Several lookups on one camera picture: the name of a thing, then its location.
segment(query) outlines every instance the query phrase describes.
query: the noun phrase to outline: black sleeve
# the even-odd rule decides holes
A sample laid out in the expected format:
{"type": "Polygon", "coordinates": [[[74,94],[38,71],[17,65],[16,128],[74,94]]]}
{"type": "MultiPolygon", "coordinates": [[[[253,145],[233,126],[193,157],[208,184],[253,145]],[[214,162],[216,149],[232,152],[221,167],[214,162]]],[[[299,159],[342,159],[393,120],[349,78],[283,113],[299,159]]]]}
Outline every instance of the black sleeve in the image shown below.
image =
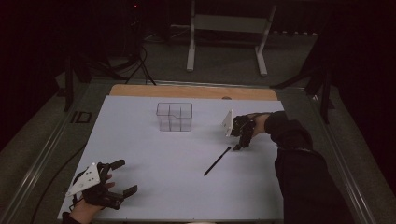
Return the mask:
{"type": "Polygon", "coordinates": [[[70,213],[63,212],[62,213],[62,224],[81,224],[75,221],[72,217],[70,217],[70,213]]]}
{"type": "Polygon", "coordinates": [[[324,158],[313,150],[309,132],[285,112],[273,113],[265,131],[277,143],[276,176],[284,199],[284,223],[354,223],[324,158]]]}

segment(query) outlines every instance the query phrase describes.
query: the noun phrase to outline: hand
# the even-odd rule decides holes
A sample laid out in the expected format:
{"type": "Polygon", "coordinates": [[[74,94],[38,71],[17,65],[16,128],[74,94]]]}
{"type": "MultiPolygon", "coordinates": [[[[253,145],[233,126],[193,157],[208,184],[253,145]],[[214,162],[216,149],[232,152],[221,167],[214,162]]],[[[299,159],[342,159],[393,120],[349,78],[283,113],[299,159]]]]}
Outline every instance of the hand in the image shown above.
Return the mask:
{"type": "MultiPolygon", "coordinates": [[[[248,114],[247,116],[251,119],[255,116],[256,114],[248,114]]],[[[265,133],[265,121],[267,121],[268,117],[270,117],[270,114],[263,114],[258,116],[257,118],[254,119],[254,121],[256,122],[256,126],[254,127],[254,131],[253,131],[253,136],[256,136],[259,133],[265,133]]]]}
{"type": "MultiPolygon", "coordinates": [[[[109,189],[114,187],[115,183],[106,183],[105,186],[109,189]]],[[[81,195],[80,201],[75,205],[73,211],[70,213],[70,217],[82,224],[90,223],[93,220],[94,216],[102,209],[104,209],[103,206],[92,205],[85,202],[81,195]]]]}

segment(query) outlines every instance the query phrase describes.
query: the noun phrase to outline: metal frame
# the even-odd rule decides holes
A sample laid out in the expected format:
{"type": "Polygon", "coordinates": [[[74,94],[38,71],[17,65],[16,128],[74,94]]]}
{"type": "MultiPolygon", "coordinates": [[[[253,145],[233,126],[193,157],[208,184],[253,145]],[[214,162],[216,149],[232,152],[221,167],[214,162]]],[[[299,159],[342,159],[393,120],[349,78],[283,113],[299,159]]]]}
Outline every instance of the metal frame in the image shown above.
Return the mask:
{"type": "Polygon", "coordinates": [[[77,108],[79,101],[83,97],[87,88],[82,86],[78,88],[78,95],[76,101],[70,105],[70,110],[64,112],[64,116],[59,120],[57,126],[53,130],[51,136],[49,137],[46,145],[40,151],[40,154],[35,159],[30,169],[24,176],[20,186],[16,190],[10,203],[5,208],[2,216],[0,216],[0,223],[12,223],[13,218],[18,214],[19,210],[26,203],[28,197],[30,196],[35,184],[42,175],[46,164],[48,163],[52,152],[58,146],[59,140],[64,133],[64,126],[68,123],[72,117],[72,112],[77,108]]]}
{"type": "Polygon", "coordinates": [[[334,163],[337,166],[338,171],[340,172],[340,176],[343,179],[346,191],[350,197],[350,201],[352,201],[359,221],[362,224],[376,224],[374,215],[366,199],[364,198],[358,183],[356,182],[353,174],[351,173],[347,165],[347,161],[343,156],[343,150],[340,148],[335,139],[334,130],[331,128],[331,126],[327,125],[327,123],[325,123],[324,120],[321,118],[320,109],[318,108],[318,97],[315,95],[314,98],[309,99],[309,102],[311,103],[312,108],[316,113],[318,124],[322,126],[326,138],[330,141],[332,154],[335,157],[334,163]]]}
{"type": "Polygon", "coordinates": [[[268,73],[264,57],[262,56],[262,50],[267,41],[275,12],[276,6],[272,6],[269,17],[265,19],[195,14],[195,0],[191,0],[190,48],[187,59],[187,71],[192,72],[194,70],[195,29],[247,32],[262,34],[262,42],[255,48],[255,53],[260,75],[266,77],[268,73]]]}

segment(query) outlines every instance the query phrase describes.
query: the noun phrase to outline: table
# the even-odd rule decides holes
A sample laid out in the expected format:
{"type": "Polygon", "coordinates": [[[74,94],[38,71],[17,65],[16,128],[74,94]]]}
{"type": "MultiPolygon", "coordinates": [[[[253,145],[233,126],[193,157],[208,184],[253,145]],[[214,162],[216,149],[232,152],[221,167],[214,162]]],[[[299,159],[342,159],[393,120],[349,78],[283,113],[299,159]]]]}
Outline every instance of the table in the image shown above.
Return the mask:
{"type": "MultiPolygon", "coordinates": [[[[92,162],[124,159],[126,165],[113,173],[117,185],[111,191],[121,192],[135,184],[139,190],[119,211],[105,209],[97,218],[183,222],[283,219],[283,198],[274,169],[276,145],[269,135],[258,136],[249,148],[230,151],[204,176],[225,148],[238,142],[238,138],[225,137],[220,125],[230,108],[235,115],[283,110],[271,90],[114,86],[76,174],[92,162]],[[221,100],[224,96],[233,99],[221,100]],[[155,115],[159,102],[192,103],[192,131],[160,132],[155,115]]],[[[65,198],[60,214],[70,203],[71,199],[65,198]]]]}

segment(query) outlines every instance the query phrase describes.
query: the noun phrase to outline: finger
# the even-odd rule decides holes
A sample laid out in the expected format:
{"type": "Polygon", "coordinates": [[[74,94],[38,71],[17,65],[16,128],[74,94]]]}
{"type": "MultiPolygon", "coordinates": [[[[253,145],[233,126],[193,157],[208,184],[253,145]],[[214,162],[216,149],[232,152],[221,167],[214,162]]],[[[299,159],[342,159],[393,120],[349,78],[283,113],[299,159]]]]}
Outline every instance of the finger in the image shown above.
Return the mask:
{"type": "Polygon", "coordinates": [[[114,182],[105,183],[105,188],[107,189],[113,188],[114,186],[116,186],[116,183],[114,182]]]}

